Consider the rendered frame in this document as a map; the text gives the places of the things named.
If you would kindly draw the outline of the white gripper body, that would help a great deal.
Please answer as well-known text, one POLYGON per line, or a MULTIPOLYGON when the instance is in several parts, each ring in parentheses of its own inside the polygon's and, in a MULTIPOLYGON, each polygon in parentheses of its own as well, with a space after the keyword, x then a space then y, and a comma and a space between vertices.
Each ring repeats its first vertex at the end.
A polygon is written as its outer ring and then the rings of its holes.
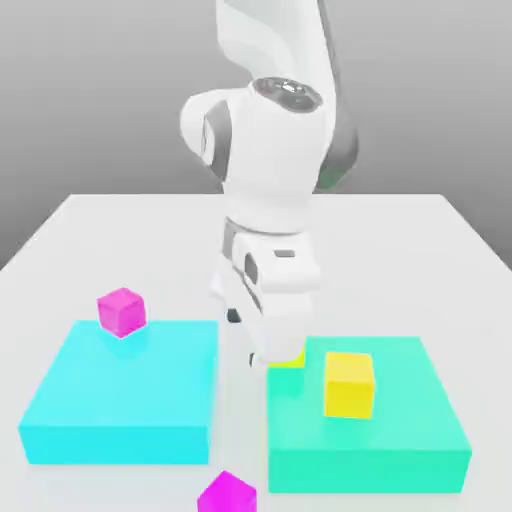
POLYGON ((222 301, 227 320, 245 329, 253 365, 285 362, 300 354, 311 323, 310 295, 254 291, 224 256, 217 260, 212 291, 222 301))

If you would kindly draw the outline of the small lime cube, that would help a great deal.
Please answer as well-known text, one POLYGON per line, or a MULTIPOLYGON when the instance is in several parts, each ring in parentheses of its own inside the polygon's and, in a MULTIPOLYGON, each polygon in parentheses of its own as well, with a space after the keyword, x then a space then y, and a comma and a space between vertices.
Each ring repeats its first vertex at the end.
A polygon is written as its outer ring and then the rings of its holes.
POLYGON ((285 362, 269 363, 269 368, 303 368, 305 365, 305 347, 302 347, 300 354, 293 360, 285 362))

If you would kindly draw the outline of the small yellow cube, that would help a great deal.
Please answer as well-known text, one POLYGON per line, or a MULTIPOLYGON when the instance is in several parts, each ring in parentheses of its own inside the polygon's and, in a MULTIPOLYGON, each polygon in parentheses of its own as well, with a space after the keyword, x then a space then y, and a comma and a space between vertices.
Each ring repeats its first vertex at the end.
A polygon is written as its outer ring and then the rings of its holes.
POLYGON ((324 370, 324 415, 369 420, 375 394, 369 354, 327 352, 324 370))

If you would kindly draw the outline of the small pink cube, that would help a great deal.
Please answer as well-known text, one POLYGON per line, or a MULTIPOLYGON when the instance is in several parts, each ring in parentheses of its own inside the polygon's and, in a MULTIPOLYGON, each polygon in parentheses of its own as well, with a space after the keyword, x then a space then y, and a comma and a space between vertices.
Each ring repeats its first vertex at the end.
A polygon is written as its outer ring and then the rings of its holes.
POLYGON ((98 298, 97 308, 101 327, 117 338, 124 338, 147 323, 144 299, 125 287, 98 298))

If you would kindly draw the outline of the small magenta cube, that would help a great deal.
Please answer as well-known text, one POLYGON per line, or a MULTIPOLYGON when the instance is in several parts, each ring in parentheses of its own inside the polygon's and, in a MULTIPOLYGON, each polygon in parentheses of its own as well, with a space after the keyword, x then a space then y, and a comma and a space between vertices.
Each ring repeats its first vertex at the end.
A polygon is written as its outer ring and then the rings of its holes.
POLYGON ((224 470, 197 499, 197 512, 257 512, 257 490, 224 470))

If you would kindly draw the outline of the large turquoise box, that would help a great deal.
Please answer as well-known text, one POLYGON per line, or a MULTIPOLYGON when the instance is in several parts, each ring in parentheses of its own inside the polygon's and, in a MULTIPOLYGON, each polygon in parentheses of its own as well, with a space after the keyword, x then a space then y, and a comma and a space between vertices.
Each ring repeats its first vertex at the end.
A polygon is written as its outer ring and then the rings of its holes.
POLYGON ((471 445, 418 337, 312 337, 302 368, 266 384, 272 493, 458 493, 471 445), (370 419, 324 414, 329 352, 373 359, 370 419))

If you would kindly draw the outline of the large cyan box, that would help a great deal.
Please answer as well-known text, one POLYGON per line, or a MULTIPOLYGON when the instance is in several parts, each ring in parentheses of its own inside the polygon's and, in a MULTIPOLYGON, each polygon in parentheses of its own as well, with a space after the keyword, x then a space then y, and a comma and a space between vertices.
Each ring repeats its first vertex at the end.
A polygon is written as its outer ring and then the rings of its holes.
POLYGON ((76 322, 19 423, 28 462, 208 463, 217 363, 213 320, 156 320, 125 338, 76 322))

